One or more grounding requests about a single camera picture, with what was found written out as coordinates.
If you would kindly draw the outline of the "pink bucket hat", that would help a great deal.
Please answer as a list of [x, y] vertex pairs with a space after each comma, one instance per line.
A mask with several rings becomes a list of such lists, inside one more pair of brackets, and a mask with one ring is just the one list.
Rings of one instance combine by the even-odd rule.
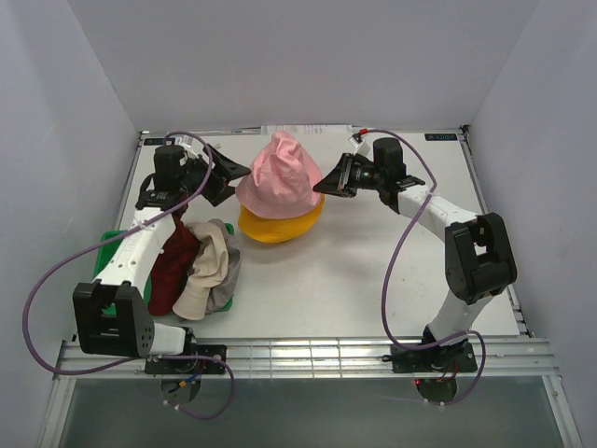
[[235, 189], [241, 205], [267, 219], [305, 216], [321, 202], [313, 187], [323, 179], [308, 151], [293, 135], [278, 131], [250, 165]]

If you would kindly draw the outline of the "yellow bucket hat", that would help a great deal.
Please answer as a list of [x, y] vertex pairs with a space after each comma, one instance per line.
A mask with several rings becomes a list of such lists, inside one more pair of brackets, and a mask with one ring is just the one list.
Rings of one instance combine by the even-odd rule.
[[304, 235], [312, 229], [324, 210], [325, 200], [309, 213], [293, 218], [272, 219], [258, 217], [243, 205], [238, 219], [240, 230], [252, 240], [263, 244], [285, 243]]

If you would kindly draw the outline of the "dark red bucket hat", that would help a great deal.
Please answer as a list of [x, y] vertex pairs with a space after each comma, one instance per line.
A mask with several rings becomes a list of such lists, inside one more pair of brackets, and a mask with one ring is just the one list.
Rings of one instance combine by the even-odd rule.
[[152, 289], [148, 311], [153, 316], [167, 315], [173, 310], [201, 247], [180, 219], [174, 224], [174, 233], [163, 246], [150, 274]]

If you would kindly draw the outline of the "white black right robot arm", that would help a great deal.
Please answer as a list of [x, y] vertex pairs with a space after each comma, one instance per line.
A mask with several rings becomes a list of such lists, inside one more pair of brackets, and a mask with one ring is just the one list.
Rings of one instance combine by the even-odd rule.
[[426, 325], [418, 344], [388, 338], [402, 352], [421, 353], [423, 364], [442, 371], [455, 359], [472, 332], [472, 326], [493, 297], [500, 295], [518, 277], [505, 221], [496, 213], [484, 215], [455, 205], [436, 194], [438, 182], [411, 175], [404, 151], [414, 146], [404, 137], [375, 130], [373, 156], [363, 146], [369, 131], [351, 137], [354, 153], [341, 155], [337, 165], [313, 191], [328, 196], [353, 198], [361, 189], [375, 191], [382, 204], [408, 219], [389, 263], [394, 265], [410, 232], [420, 225], [444, 244], [444, 272], [448, 294], [434, 319]]

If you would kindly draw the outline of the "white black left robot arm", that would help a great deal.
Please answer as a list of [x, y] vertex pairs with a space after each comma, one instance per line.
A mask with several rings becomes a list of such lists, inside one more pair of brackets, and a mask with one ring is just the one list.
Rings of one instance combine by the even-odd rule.
[[155, 149], [154, 171], [140, 187], [132, 227], [120, 235], [114, 256], [73, 293], [83, 352], [115, 357], [165, 356], [177, 372], [191, 371], [198, 351], [187, 331], [153, 320], [142, 293], [159, 254], [174, 234], [174, 213], [196, 196], [218, 206], [234, 193], [233, 181], [250, 169], [206, 144], [201, 155], [169, 142]]

